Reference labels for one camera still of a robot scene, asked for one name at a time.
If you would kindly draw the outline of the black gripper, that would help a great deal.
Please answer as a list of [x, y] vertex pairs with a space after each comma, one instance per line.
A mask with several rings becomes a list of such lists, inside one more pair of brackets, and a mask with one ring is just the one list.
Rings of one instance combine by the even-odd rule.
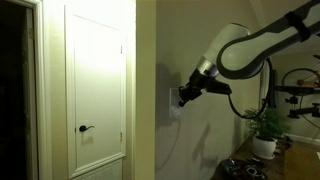
[[213, 78], [208, 70], [200, 71], [195, 69], [189, 77], [188, 83], [185, 86], [179, 87], [181, 99], [178, 102], [179, 107], [184, 107], [188, 101], [199, 97], [202, 94], [201, 90], [207, 89], [211, 85], [212, 80]]

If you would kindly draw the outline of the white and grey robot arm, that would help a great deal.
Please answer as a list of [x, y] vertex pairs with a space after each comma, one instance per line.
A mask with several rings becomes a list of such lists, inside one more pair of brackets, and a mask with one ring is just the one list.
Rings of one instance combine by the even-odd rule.
[[310, 0], [255, 33], [238, 23], [225, 26], [202, 55], [189, 82], [179, 88], [179, 105], [184, 106], [203, 91], [229, 95], [230, 87], [217, 76], [251, 78], [263, 69], [267, 58], [319, 32], [320, 0]]

